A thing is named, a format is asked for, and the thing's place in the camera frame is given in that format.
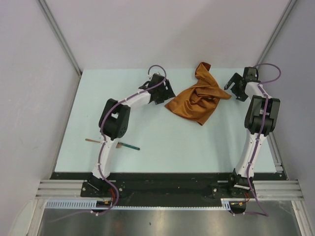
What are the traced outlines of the aluminium front rail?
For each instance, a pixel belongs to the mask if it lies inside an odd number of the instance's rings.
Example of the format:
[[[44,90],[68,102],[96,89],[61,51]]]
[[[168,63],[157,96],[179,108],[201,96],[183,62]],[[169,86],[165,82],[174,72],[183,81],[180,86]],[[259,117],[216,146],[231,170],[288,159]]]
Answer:
[[[36,196],[48,198],[79,198],[86,193],[83,180],[42,180]],[[260,201],[301,201],[304,199],[299,182],[296,180],[255,180],[256,197]]]

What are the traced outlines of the left aluminium corner post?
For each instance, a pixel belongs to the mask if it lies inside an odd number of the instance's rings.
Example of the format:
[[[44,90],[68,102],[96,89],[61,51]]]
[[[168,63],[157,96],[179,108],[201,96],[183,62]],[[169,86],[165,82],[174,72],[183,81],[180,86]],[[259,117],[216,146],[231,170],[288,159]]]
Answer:
[[[63,52],[65,53],[67,59],[69,60],[71,66],[73,67],[76,74],[81,77],[82,76],[82,70],[79,67],[79,64],[61,30],[59,27],[59,24],[56,20],[56,18],[53,15],[52,10],[50,9],[47,1],[45,0],[37,0],[36,1],[40,10],[42,11],[43,16],[45,17],[46,21],[48,22],[48,25],[50,26],[53,34],[55,35],[57,41],[59,42]]]

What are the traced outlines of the right aluminium corner post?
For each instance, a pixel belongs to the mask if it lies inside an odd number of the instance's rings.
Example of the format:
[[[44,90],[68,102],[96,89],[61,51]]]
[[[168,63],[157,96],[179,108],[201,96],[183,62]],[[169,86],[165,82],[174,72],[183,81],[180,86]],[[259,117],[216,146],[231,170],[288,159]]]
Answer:
[[[276,42],[282,28],[284,27],[284,25],[286,24],[288,18],[290,17],[293,9],[295,8],[295,6],[297,5],[299,1],[298,0],[289,0],[283,13],[280,16],[280,19],[278,20],[274,30],[272,31],[263,51],[261,52],[261,54],[259,55],[256,64],[260,64],[263,63],[264,60],[266,59],[269,51],[272,49],[274,43]]]

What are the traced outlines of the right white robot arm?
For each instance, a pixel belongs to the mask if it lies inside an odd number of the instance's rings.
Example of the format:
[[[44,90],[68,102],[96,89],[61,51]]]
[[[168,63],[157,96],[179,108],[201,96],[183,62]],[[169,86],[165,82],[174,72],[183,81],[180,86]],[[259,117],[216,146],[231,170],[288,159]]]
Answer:
[[[255,67],[245,67],[243,75],[235,73],[224,86],[225,90],[228,88],[237,100],[251,100],[244,121],[247,130],[245,145],[227,185],[228,194],[239,197],[253,187],[254,165],[262,144],[275,129],[281,102],[265,91]]]

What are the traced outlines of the orange cloth napkin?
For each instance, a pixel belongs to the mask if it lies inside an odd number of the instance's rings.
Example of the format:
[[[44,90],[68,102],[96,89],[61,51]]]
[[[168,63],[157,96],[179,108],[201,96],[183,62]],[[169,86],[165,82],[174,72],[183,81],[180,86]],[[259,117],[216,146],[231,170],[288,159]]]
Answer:
[[[210,68],[210,64],[201,62],[194,73],[197,83],[179,93],[165,108],[177,116],[204,125],[219,102],[231,98],[219,87]]]

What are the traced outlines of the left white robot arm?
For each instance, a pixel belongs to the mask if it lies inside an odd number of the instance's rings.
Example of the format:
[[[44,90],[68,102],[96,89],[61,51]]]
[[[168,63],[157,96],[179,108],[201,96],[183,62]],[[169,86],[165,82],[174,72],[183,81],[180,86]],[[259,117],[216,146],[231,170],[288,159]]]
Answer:
[[[111,159],[119,140],[127,132],[131,112],[151,102],[158,105],[173,97],[175,94],[169,80],[155,73],[135,94],[121,101],[109,99],[106,102],[99,120],[100,151],[92,177],[88,180],[91,190],[97,196],[106,195],[111,187],[107,180],[110,175]]]

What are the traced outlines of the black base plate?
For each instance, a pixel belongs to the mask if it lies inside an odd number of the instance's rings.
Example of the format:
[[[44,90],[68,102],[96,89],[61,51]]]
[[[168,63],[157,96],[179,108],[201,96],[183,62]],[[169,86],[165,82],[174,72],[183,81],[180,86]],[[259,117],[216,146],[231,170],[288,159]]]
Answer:
[[[220,207],[228,198],[240,213],[247,201],[258,199],[258,181],[284,180],[278,174],[258,173],[251,178],[232,173],[113,173],[108,181],[92,173],[54,172],[51,180],[81,180],[80,197],[98,198],[91,208],[101,215],[115,207]]]

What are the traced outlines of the aluminium corner post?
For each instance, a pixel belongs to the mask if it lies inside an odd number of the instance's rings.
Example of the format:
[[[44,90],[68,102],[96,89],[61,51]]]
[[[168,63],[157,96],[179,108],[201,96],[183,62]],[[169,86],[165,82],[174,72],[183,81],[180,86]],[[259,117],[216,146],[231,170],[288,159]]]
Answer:
[[[274,43],[276,42],[282,28],[284,27],[284,25],[286,24],[288,18],[290,17],[293,9],[295,8],[295,6],[297,5],[299,1],[298,0],[289,0],[283,13],[280,16],[280,19],[278,20],[274,30],[272,31],[263,51],[261,52],[261,54],[259,55],[256,64],[260,64],[263,63],[264,60],[266,59],[269,51],[272,49]]]
[[[43,16],[45,17],[46,21],[48,22],[48,25],[50,26],[53,34],[55,35],[57,41],[59,42],[63,52],[65,53],[67,59],[69,60],[71,66],[73,67],[76,74],[81,77],[82,76],[82,70],[79,67],[79,64],[61,30],[59,27],[59,24],[56,20],[56,18],[53,15],[52,10],[50,9],[47,1],[45,0],[37,0],[36,1],[40,10],[42,11]]]

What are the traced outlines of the right aluminium side rail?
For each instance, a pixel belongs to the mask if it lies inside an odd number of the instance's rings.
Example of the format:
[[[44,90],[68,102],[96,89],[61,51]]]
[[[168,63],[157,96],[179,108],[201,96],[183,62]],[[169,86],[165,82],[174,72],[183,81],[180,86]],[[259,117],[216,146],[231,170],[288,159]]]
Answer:
[[[271,133],[267,137],[268,145],[270,148],[270,152],[274,161],[274,165],[277,173],[282,173],[284,171],[283,162],[280,154],[280,150],[278,144],[275,139],[275,135]]]

